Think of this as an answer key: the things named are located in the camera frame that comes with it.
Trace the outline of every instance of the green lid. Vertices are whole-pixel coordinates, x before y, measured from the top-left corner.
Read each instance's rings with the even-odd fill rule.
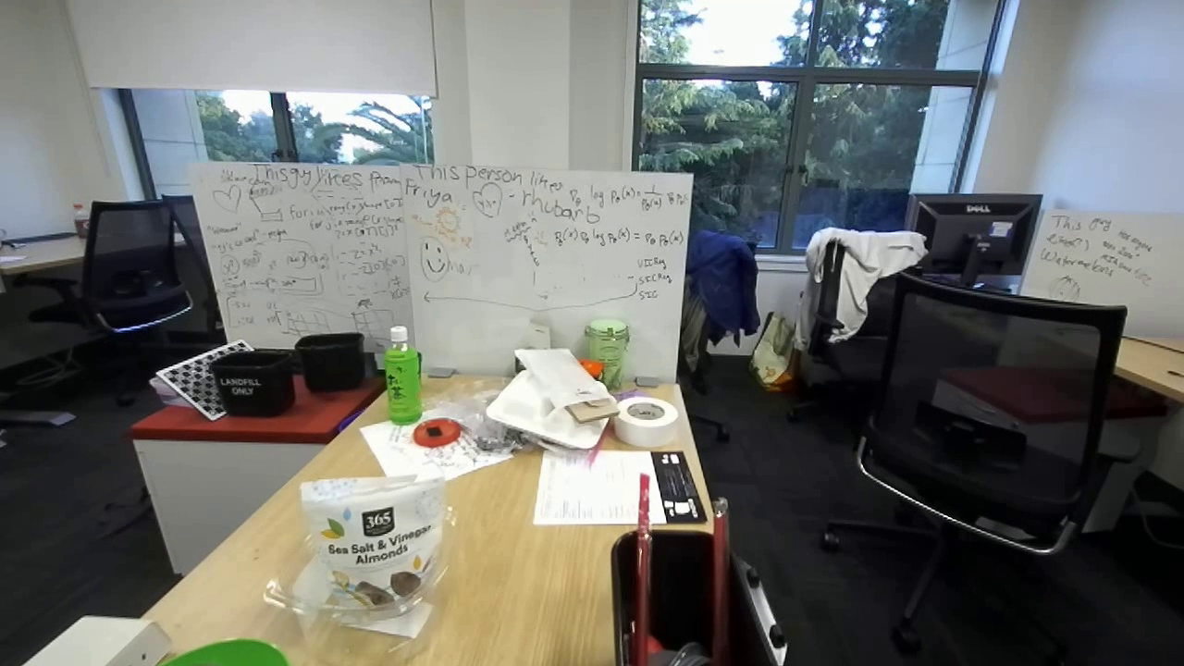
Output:
[[[221,640],[192,648],[167,666],[289,666],[284,652],[262,640]]]

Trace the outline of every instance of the plastic bottle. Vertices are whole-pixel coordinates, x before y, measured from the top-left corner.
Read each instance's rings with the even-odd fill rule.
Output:
[[[394,349],[380,356],[387,415],[394,423],[419,423],[422,415],[422,356],[411,349],[409,325],[394,325]]]

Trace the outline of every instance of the computer monitor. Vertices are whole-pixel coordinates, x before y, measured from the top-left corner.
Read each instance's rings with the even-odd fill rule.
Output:
[[[1032,194],[918,194],[912,230],[928,241],[926,273],[1024,273],[1040,201]]]

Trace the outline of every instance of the window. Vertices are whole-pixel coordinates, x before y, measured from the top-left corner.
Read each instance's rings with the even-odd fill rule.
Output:
[[[641,0],[641,171],[697,174],[697,227],[805,252],[955,194],[1002,0]]]
[[[432,163],[419,97],[134,88],[128,124],[146,196],[188,194],[192,163]]]

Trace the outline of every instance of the white cloth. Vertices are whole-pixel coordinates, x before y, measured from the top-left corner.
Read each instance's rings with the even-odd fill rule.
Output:
[[[831,340],[849,340],[866,324],[866,298],[873,291],[873,285],[926,259],[926,236],[922,232],[860,232],[860,230],[833,230],[833,227],[820,230],[808,247],[811,314],[820,306],[821,259],[831,241],[840,241],[849,252],[845,273],[840,273],[837,325]]]

